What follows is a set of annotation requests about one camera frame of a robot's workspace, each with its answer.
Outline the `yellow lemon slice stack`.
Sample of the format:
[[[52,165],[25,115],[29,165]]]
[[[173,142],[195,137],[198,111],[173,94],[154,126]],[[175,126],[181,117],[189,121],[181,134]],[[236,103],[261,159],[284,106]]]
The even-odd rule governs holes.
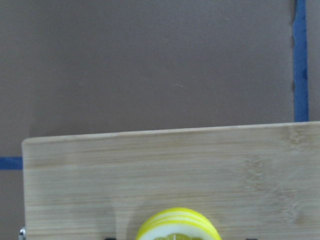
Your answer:
[[[137,240],[220,240],[214,225],[201,213],[184,207],[162,210],[139,228]]]

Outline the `wooden cutting board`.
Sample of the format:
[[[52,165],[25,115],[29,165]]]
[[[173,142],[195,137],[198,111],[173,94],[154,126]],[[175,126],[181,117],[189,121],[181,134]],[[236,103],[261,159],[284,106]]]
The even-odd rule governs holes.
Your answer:
[[[320,237],[320,124],[278,123],[28,138],[29,240],[133,240],[173,207],[224,240]]]

